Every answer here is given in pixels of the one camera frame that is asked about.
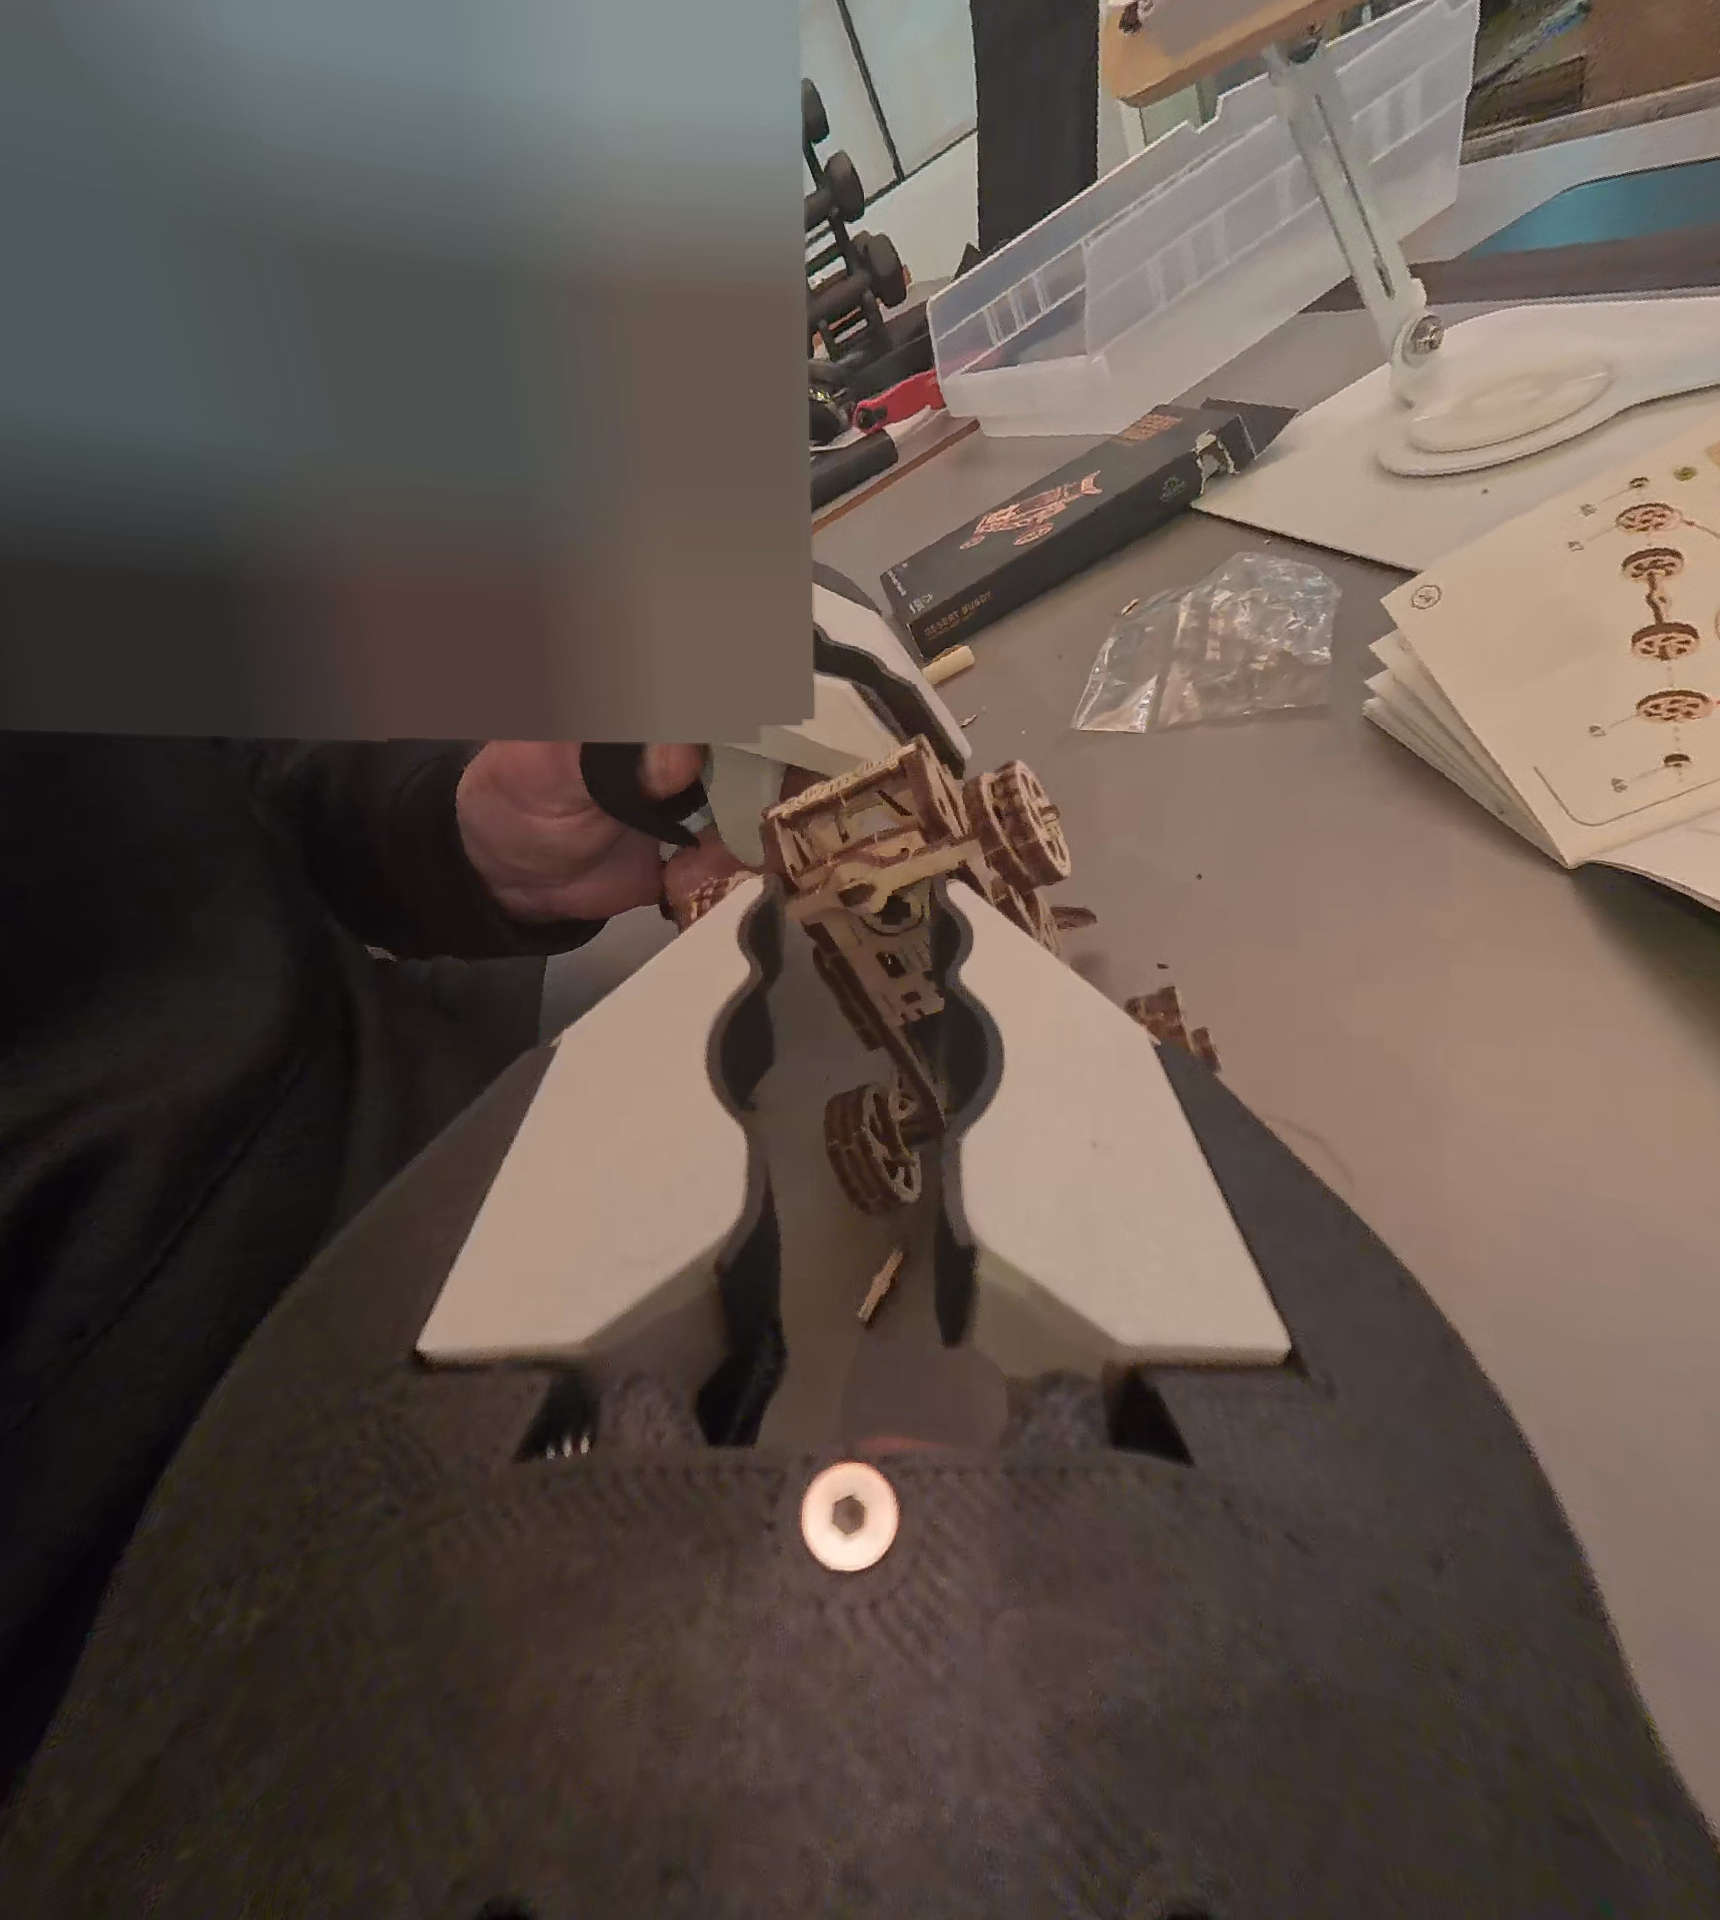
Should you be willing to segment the instruction booklet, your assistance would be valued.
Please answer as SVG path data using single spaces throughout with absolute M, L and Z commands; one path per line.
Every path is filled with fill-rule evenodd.
M 1383 608 L 1371 726 L 1560 868 L 1720 913 L 1720 405 Z

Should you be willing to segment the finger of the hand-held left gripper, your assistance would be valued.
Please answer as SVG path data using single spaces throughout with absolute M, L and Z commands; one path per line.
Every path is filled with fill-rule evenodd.
M 839 685 L 898 747 L 925 739 L 939 761 L 969 761 L 968 735 L 893 624 L 849 585 L 811 585 L 816 693 Z
M 936 731 L 937 699 L 929 690 L 891 675 L 874 683 L 816 671 L 810 712 L 760 728 L 758 756 L 807 774 L 845 774 Z

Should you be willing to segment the wooden buggy model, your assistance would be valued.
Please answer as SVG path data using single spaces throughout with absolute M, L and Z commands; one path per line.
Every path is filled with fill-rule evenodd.
M 848 1205 L 889 1215 L 924 1191 L 924 1169 L 997 1086 L 1003 1039 L 991 997 L 959 980 L 972 926 L 991 913 L 1045 955 L 1054 989 L 1063 931 L 1092 911 L 1045 892 L 1071 876 L 1059 808 L 1019 760 L 956 776 L 924 739 L 848 772 L 806 779 L 758 815 L 762 880 L 748 930 L 806 940 L 816 977 L 881 1074 L 824 1101 L 824 1160 Z

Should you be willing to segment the person's left hand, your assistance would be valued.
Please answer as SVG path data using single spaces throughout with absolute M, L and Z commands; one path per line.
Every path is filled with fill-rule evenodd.
M 492 739 L 455 785 L 455 824 L 474 872 L 513 922 L 607 922 L 681 907 L 746 866 L 716 827 L 663 847 L 590 796 L 578 739 Z

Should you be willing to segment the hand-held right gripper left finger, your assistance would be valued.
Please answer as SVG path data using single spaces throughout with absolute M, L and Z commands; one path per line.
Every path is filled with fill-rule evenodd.
M 779 1230 L 750 1114 L 781 920 L 776 882 L 741 878 L 560 1031 L 421 1361 L 714 1374 L 776 1331 Z

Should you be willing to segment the clear plastic bag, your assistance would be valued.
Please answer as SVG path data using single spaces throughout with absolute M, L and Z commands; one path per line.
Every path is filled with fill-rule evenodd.
M 1342 588 L 1321 568 L 1239 549 L 1113 615 L 1069 728 L 1148 735 L 1321 710 L 1340 605 Z

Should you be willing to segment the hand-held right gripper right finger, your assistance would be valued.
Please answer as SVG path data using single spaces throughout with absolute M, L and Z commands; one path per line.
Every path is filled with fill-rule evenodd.
M 1008 1377 L 1277 1367 L 1289 1334 L 1156 1039 L 964 884 L 932 931 L 939 1342 Z

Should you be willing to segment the black model box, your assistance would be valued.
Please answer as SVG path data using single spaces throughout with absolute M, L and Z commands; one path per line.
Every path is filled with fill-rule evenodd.
M 880 573 L 922 663 L 964 647 L 1096 563 L 1190 513 L 1279 438 L 1289 407 L 1167 400 Z

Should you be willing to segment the clear plastic organiser box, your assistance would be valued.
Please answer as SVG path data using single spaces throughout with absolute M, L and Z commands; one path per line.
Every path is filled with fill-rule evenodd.
M 1478 3 L 1404 3 L 1326 45 L 1399 242 L 1458 195 Z M 1348 278 L 1265 72 L 928 298 L 944 407 L 991 438 L 1105 435 L 1201 389 Z

